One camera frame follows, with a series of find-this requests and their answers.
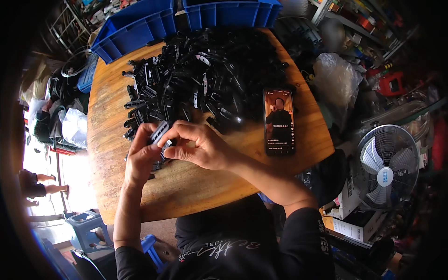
sandal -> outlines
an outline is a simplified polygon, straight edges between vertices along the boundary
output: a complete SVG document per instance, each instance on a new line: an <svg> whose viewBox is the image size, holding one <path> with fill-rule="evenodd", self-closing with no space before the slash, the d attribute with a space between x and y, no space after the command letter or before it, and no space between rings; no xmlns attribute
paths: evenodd
<svg viewBox="0 0 448 280"><path fill-rule="evenodd" d="M65 194L65 199L69 199L69 194L70 194L70 186L69 185L66 185L67 186L67 191L62 191L64 194Z"/></svg>

pile of black plastic parts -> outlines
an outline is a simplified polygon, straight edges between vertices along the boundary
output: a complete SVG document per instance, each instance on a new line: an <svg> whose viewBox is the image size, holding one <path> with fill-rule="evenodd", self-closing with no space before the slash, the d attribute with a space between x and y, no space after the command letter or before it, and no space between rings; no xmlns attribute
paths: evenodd
<svg viewBox="0 0 448 280"><path fill-rule="evenodd" d="M135 80L124 135L132 141L144 122L193 122L192 109L211 112L207 122L221 134L245 120L263 118L263 88L287 88L285 68L267 35L252 28L214 28L165 38L162 53L130 60Z"/></svg>

cardboard box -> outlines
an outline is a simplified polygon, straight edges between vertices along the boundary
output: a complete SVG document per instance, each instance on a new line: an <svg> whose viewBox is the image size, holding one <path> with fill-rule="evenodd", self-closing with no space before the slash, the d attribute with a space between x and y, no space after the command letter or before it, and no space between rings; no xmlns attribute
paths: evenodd
<svg viewBox="0 0 448 280"><path fill-rule="evenodd" d="M345 219L358 207L359 195L356 189L353 187L353 177L351 176L351 174L347 178L347 180L345 180L345 185L334 202L336 203L336 205L339 205L339 209L332 209L329 215L340 220Z"/></svg>
<svg viewBox="0 0 448 280"><path fill-rule="evenodd" d="M387 213L354 210L344 220L333 217L333 230L357 241L367 242L378 230Z"/></svg>

electric fan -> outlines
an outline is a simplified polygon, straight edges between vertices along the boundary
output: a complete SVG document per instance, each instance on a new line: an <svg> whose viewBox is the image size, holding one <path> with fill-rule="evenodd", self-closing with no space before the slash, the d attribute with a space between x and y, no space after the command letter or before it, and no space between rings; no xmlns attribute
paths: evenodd
<svg viewBox="0 0 448 280"><path fill-rule="evenodd" d="M381 125L358 144L355 187L362 205L388 210L406 199L418 177L419 150L414 138L397 125Z"/></svg>

smartphone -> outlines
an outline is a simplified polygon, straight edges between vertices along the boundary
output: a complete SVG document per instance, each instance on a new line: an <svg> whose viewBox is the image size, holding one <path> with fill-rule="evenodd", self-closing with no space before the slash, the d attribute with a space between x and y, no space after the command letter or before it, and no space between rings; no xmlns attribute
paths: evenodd
<svg viewBox="0 0 448 280"><path fill-rule="evenodd" d="M264 147L266 155L292 155L294 142L293 94L264 89Z"/></svg>

